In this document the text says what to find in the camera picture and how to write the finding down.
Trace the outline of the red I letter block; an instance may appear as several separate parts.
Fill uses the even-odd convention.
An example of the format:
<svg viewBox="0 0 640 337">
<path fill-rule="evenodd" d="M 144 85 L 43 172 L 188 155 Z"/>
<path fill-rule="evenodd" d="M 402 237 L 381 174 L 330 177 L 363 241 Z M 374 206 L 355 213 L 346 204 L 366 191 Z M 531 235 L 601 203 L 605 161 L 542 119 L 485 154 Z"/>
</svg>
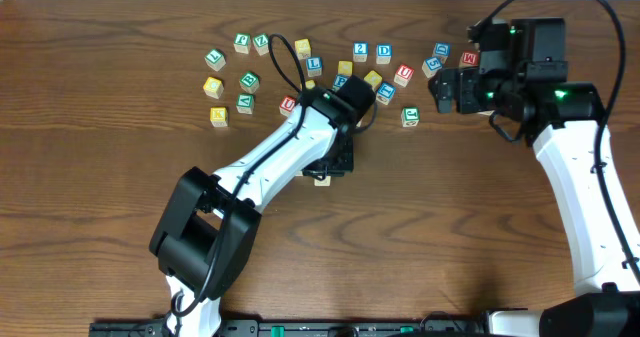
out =
<svg viewBox="0 0 640 337">
<path fill-rule="evenodd" d="M 331 184 L 331 177 L 326 176 L 323 179 L 316 179 L 314 185 L 316 187 L 328 187 Z"/>
</svg>

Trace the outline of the blue 2 number block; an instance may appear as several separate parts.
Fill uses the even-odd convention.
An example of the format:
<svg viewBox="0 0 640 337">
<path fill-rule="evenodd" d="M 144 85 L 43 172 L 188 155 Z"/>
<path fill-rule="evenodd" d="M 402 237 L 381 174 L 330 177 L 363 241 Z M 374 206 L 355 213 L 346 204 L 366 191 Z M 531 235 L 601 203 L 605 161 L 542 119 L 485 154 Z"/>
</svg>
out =
<svg viewBox="0 0 640 337">
<path fill-rule="evenodd" d="M 368 59 L 369 44 L 367 42 L 358 41 L 353 44 L 353 61 L 364 63 Z"/>
</svg>

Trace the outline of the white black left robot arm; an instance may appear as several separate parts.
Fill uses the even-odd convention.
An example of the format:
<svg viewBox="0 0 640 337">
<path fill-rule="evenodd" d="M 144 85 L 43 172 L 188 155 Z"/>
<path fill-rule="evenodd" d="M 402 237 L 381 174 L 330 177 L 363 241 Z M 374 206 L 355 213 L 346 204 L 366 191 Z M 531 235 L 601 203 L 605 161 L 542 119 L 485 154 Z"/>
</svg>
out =
<svg viewBox="0 0 640 337">
<path fill-rule="evenodd" d="M 295 177 L 326 182 L 354 168 L 354 134 L 374 106 L 351 76 L 337 90 L 303 90 L 285 122 L 236 162 L 178 180 L 149 243 L 170 286 L 166 336 L 212 336 L 221 297 L 246 266 L 262 213 Z"/>
</svg>

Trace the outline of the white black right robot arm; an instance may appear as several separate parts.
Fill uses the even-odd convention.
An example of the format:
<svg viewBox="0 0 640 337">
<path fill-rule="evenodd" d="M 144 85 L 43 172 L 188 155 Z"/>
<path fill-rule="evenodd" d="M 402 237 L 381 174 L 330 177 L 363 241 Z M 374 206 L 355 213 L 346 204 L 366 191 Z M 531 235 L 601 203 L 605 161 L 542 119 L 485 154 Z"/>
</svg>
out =
<svg viewBox="0 0 640 337">
<path fill-rule="evenodd" d="M 543 311 L 496 310 L 497 336 L 636 336 L 639 231 L 600 121 L 605 108 L 590 82 L 571 82 L 561 18 L 493 18 L 470 27 L 473 62 L 441 69 L 429 90 L 441 113 L 489 113 L 518 123 L 549 179 L 569 242 L 574 298 Z"/>
</svg>

